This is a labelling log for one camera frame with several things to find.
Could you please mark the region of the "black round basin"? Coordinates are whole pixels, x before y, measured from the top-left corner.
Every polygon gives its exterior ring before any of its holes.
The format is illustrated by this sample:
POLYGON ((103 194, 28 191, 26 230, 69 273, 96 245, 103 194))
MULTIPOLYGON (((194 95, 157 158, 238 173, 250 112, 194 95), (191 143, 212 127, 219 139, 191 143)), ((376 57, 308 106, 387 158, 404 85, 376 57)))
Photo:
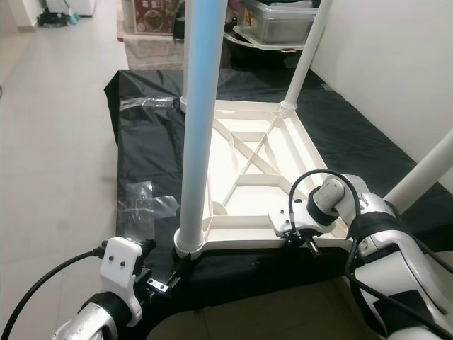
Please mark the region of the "black round basin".
POLYGON ((294 67, 301 52, 290 50, 262 50, 255 48, 247 39, 235 33, 232 28, 224 31, 224 47, 229 61, 236 69, 282 69, 294 67))

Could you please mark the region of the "white appliance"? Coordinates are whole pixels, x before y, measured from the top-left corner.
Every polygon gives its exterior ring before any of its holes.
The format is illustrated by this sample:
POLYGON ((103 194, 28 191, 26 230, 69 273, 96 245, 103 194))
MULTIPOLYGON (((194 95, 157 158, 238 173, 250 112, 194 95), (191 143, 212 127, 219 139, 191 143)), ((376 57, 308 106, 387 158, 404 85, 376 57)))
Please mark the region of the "white appliance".
POLYGON ((95 7, 98 0, 64 0, 69 9, 74 10, 80 16, 91 17, 95 13, 95 7))

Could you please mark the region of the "clear plastic container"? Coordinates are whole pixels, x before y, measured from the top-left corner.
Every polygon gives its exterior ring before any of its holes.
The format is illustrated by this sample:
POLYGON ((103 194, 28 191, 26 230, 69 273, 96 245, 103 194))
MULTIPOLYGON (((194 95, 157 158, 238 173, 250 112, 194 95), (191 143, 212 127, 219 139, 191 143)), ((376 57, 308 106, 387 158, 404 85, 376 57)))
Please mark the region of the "clear plastic container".
POLYGON ((239 0, 239 30, 263 45, 303 45, 319 11, 315 0, 239 0))

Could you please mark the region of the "crumpled clear tape patch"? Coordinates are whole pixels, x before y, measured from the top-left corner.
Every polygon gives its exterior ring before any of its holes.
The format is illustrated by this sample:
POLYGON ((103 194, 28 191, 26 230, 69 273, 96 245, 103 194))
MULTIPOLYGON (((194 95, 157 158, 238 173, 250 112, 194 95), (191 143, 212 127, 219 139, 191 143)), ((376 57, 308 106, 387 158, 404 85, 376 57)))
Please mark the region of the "crumpled clear tape patch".
POLYGON ((161 218, 174 217, 179 203, 172 195, 154 195, 151 181, 127 183, 117 207, 117 218, 127 230, 151 232, 161 218))

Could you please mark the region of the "black plastic bag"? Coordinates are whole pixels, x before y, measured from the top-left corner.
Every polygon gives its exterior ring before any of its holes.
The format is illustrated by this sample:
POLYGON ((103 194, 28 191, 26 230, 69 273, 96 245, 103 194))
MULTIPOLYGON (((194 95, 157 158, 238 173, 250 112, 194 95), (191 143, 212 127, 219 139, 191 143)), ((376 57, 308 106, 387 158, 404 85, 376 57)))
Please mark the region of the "black plastic bag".
POLYGON ((187 0, 174 0, 174 12, 172 14, 172 36, 177 42, 185 41, 185 27, 187 27, 187 0))

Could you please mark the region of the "orange-lidded clear storage bin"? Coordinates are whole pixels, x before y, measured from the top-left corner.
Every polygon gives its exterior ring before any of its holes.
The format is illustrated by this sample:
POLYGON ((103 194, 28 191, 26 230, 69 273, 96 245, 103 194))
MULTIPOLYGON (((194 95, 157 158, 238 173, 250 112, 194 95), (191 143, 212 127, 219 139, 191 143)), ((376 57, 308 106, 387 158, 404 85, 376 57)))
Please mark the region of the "orange-lidded clear storage bin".
POLYGON ((173 35, 184 0, 122 0, 124 31, 130 35, 173 35))

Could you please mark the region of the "white plastic table top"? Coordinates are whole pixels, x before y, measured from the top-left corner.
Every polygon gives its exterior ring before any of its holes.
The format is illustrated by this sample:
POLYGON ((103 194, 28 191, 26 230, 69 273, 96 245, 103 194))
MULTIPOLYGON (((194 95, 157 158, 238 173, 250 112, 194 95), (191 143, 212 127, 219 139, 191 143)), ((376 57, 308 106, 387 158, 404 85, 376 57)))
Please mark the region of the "white plastic table top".
POLYGON ((257 239, 270 230, 268 211, 282 210, 291 197, 316 206, 311 216, 330 232, 318 246, 349 249, 349 224, 360 211, 386 211, 379 195, 347 174, 326 173, 326 163, 295 113, 278 116, 280 103, 218 100, 210 143, 204 234, 232 237, 250 229, 257 239))

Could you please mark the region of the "beige patterned box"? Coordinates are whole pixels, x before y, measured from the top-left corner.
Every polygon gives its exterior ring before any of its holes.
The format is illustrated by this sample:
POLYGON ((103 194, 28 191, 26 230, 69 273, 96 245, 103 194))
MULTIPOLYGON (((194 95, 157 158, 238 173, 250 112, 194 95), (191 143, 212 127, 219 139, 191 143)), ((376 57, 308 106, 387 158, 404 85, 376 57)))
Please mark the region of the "beige patterned box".
POLYGON ((129 35, 122 37, 130 70, 183 70, 184 43, 171 35, 129 35))

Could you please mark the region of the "black tablecloth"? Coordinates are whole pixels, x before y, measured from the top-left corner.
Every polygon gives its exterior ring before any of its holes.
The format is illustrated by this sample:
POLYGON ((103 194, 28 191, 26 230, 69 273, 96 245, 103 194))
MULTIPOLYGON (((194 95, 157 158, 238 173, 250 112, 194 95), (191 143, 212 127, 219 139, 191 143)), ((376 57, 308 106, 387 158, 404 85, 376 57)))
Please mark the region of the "black tablecloth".
MULTIPOLYGON (((154 195, 181 197, 185 116, 179 106, 119 110, 120 101, 140 97, 179 98, 179 71, 119 71, 105 87, 117 143, 117 201, 127 183, 151 181, 154 195)), ((291 79, 289 70, 222 70, 221 100, 278 103, 291 79)), ((310 72, 299 97, 299 114, 328 169, 362 177, 378 194, 391 190, 415 162, 353 104, 310 72)), ((453 252, 453 194, 434 185, 404 214, 404 221, 433 251, 453 252)), ((201 259, 193 276, 172 298, 156 299, 142 321, 126 333, 129 340, 148 336, 171 315, 340 278, 346 253, 328 251, 315 260, 300 251, 283 258, 265 254, 201 259)))

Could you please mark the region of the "black floor mop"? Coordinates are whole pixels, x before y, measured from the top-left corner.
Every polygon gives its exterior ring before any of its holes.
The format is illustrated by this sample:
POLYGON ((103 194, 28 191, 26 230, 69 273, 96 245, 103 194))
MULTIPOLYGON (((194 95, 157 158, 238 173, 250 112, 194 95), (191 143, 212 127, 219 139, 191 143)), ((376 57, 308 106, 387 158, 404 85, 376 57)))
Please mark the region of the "black floor mop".
POLYGON ((37 17, 41 27, 62 27, 77 25, 79 16, 67 0, 45 0, 45 10, 37 17))

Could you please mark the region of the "clear tape strip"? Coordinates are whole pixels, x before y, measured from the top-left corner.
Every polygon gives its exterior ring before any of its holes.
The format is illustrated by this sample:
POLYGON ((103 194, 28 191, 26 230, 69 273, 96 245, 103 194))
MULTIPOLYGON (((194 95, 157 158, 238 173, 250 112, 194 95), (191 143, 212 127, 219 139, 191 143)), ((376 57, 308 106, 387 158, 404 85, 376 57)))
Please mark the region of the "clear tape strip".
POLYGON ((121 100, 119 110, 123 111, 135 107, 172 108, 178 105, 179 99, 175 97, 140 97, 121 100))

